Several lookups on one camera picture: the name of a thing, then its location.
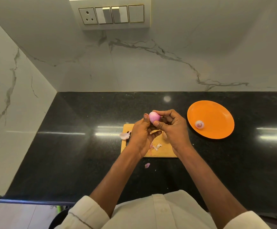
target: marble backsplash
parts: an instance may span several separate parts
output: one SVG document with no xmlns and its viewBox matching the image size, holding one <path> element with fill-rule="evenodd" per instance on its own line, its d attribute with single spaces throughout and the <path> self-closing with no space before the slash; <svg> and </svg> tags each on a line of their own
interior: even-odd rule
<svg viewBox="0 0 277 229">
<path fill-rule="evenodd" d="M 6 193 L 55 95 L 0 27 L 0 195 Z"/>
<path fill-rule="evenodd" d="M 277 91 L 277 0 L 151 0 L 151 19 L 82 31 L 69 0 L 0 0 L 1 27 L 57 91 Z"/>
</svg>

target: orange plate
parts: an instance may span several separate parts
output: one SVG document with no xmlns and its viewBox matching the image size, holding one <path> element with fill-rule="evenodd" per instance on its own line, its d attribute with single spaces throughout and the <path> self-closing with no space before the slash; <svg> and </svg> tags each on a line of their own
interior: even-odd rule
<svg viewBox="0 0 277 229">
<path fill-rule="evenodd" d="M 196 132 L 212 139 L 225 138 L 234 130 L 231 113 L 224 106 L 209 100 L 193 103 L 188 108 L 187 119 Z M 203 121 L 204 127 L 196 128 L 196 121 Z"/>
</svg>

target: light switch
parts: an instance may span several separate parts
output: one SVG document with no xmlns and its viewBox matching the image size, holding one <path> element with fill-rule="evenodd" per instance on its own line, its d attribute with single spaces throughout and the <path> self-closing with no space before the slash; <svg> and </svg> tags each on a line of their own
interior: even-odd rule
<svg viewBox="0 0 277 229">
<path fill-rule="evenodd" d="M 112 6 L 114 23 L 127 23 L 128 11 L 127 6 Z"/>
<path fill-rule="evenodd" d="M 95 8 L 95 10 L 99 24 L 113 23 L 110 7 L 99 7 Z"/>
<path fill-rule="evenodd" d="M 144 22 L 144 5 L 129 5 L 128 8 L 130 23 Z"/>
</svg>

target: wooden cutting board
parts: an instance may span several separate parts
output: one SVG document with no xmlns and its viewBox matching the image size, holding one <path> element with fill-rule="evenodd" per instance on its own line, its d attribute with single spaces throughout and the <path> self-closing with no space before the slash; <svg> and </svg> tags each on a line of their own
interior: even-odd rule
<svg viewBox="0 0 277 229">
<path fill-rule="evenodd" d="M 131 131 L 134 124 L 124 124 L 123 133 Z M 127 140 L 122 140 L 121 142 L 121 152 L 126 147 Z M 162 135 L 159 135 L 153 140 L 152 143 L 154 146 L 157 146 L 158 144 L 162 144 L 162 147 L 158 148 L 158 151 L 156 151 L 154 148 L 149 149 L 147 154 L 145 155 L 145 158 L 176 158 L 177 156 L 172 151 L 172 147 L 169 142 L 166 142 Z"/>
</svg>

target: granite countertop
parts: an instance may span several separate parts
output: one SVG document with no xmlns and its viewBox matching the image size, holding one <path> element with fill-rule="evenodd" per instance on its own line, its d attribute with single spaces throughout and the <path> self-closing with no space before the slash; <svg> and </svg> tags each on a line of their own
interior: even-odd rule
<svg viewBox="0 0 277 229">
<path fill-rule="evenodd" d="M 244 207 L 277 215 L 277 92 L 59 92 L 0 202 L 73 205 L 117 159 L 125 123 L 153 109 L 173 108 L 186 118 L 198 100 L 226 107 L 235 129 L 213 140 L 188 125 L 195 149 Z M 179 189 L 206 209 L 179 159 L 144 158 L 119 203 Z"/>
</svg>

